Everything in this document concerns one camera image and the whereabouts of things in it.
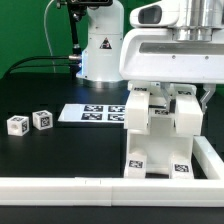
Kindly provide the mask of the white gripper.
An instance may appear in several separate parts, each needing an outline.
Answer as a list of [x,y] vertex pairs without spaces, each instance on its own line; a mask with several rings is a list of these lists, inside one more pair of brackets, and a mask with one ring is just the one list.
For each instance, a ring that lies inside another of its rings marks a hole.
[[160,90],[170,111],[172,83],[204,84],[200,102],[202,111],[224,84],[224,30],[214,30],[210,42],[173,39],[172,29],[138,28],[124,38],[119,71],[125,80],[161,82]]

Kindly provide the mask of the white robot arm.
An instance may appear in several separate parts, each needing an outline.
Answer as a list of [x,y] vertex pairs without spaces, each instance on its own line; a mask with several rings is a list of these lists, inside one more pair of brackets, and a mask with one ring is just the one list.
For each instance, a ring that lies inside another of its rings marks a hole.
[[159,0],[134,9],[118,48],[125,80],[224,84],[224,0]]

